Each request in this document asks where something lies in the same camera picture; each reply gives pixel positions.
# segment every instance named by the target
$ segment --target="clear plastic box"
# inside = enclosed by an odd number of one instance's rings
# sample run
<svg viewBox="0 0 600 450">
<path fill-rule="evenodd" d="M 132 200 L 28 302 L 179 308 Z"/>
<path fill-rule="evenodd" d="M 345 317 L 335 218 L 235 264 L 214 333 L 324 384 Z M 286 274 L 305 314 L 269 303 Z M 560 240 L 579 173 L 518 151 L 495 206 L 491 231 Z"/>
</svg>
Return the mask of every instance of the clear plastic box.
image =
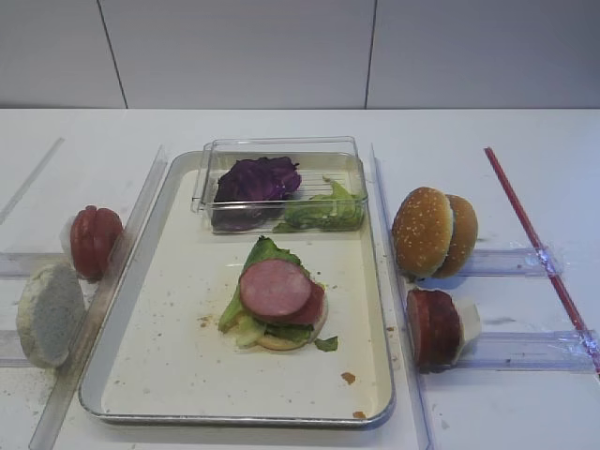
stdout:
<svg viewBox="0 0 600 450">
<path fill-rule="evenodd" d="M 281 157 L 297 164 L 302 177 L 294 193 L 275 201 L 215 202 L 219 179 L 236 161 Z M 205 212 L 213 233 L 343 232 L 361 227 L 367 196 L 352 137 L 217 140 L 204 151 L 192 210 Z"/>
</svg>

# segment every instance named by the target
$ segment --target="white tray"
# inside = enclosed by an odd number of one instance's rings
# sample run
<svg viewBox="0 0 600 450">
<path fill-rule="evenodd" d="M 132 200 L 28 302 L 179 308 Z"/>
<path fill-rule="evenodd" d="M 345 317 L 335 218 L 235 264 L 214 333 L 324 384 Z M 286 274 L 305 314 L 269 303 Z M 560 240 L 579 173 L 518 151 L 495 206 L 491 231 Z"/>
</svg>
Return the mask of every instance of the white tray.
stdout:
<svg viewBox="0 0 600 450">
<path fill-rule="evenodd" d="M 368 217 L 356 232 L 270 235 L 326 285 L 321 338 L 338 336 L 338 350 L 238 350 L 217 321 L 257 236 L 212 234 L 190 210 L 201 156 L 172 163 L 83 374 L 82 406 L 113 423 L 382 423 L 395 392 Z"/>
</svg>

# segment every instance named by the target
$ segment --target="bread crumb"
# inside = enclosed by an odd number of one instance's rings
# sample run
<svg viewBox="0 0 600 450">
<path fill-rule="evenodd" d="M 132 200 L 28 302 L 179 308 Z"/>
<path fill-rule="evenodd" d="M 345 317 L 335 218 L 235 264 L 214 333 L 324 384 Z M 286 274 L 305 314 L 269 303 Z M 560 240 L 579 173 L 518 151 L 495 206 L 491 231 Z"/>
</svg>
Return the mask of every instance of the bread crumb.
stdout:
<svg viewBox="0 0 600 450">
<path fill-rule="evenodd" d="M 347 384 L 352 384 L 356 381 L 356 376 L 353 373 L 350 372 L 344 372 L 341 374 L 341 378 L 344 379 L 344 381 Z"/>
</svg>

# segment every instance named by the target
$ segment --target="purple cabbage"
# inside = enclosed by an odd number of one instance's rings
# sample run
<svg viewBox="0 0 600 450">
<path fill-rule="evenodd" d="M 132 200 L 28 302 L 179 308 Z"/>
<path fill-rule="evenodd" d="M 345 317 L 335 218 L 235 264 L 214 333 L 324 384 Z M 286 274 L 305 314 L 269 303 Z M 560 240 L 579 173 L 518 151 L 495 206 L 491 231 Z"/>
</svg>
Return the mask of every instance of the purple cabbage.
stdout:
<svg viewBox="0 0 600 450">
<path fill-rule="evenodd" d="M 285 201 L 302 182 L 297 165 L 288 157 L 238 160 L 218 179 L 215 202 Z M 269 218 L 276 218 L 282 206 L 218 209 L 213 213 L 213 227 L 225 232 L 250 230 Z"/>
</svg>

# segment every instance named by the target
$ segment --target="bottom bun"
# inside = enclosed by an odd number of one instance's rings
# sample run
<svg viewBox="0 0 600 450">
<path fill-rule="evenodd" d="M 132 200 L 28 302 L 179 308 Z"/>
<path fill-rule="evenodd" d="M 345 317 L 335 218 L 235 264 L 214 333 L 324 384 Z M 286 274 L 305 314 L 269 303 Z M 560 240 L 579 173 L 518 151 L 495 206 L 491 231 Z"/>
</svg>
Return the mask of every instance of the bottom bun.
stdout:
<svg viewBox="0 0 600 450">
<path fill-rule="evenodd" d="M 278 352 L 282 352 L 282 351 L 286 351 L 286 350 L 294 350 L 294 349 L 299 349 L 300 347 L 304 347 L 305 345 L 307 345 L 310 342 L 312 342 L 313 340 L 315 340 L 317 338 L 317 336 L 319 335 L 319 333 L 321 333 L 321 329 L 323 328 L 323 325 L 325 324 L 325 321 L 327 320 L 328 312 L 329 312 L 329 306 L 327 304 L 327 298 L 324 297 L 324 299 L 322 300 L 321 317 L 319 317 L 319 320 L 313 324 L 314 330 L 310 334 L 310 337 L 305 341 L 294 342 L 293 340 L 283 339 L 281 337 L 276 337 L 276 336 L 272 336 L 272 335 L 263 335 L 262 337 L 259 337 L 259 339 L 256 341 L 256 343 L 259 344 L 261 347 L 264 347 L 265 349 L 275 350 Z"/>
</svg>

